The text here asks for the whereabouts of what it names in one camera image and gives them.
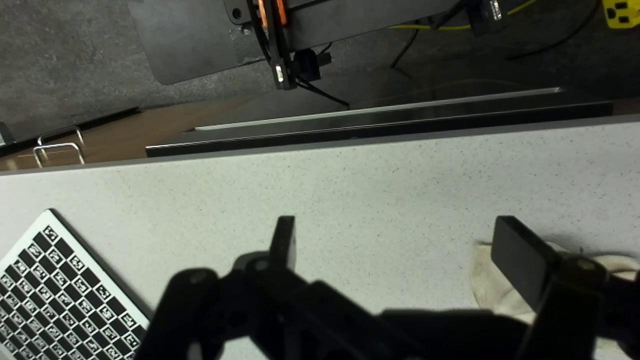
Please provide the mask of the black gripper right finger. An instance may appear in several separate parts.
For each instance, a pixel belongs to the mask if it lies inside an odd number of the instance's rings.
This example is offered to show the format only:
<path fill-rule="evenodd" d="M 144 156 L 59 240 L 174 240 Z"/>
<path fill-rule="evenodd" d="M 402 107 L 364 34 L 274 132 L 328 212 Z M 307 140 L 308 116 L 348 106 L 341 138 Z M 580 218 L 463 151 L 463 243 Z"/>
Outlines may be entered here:
<path fill-rule="evenodd" d="M 492 262 L 524 301 L 538 310 L 562 256 L 516 215 L 499 215 L 492 235 Z"/>

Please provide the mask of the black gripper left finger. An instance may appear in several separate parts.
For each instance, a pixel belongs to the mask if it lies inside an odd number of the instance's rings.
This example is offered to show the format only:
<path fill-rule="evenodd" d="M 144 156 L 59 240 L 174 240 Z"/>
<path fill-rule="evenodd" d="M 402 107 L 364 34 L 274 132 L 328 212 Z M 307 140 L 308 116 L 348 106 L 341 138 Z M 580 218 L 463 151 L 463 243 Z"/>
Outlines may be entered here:
<path fill-rule="evenodd" d="M 295 243 L 296 243 L 296 218 L 280 215 L 271 242 L 271 263 L 274 267 L 295 266 Z"/>

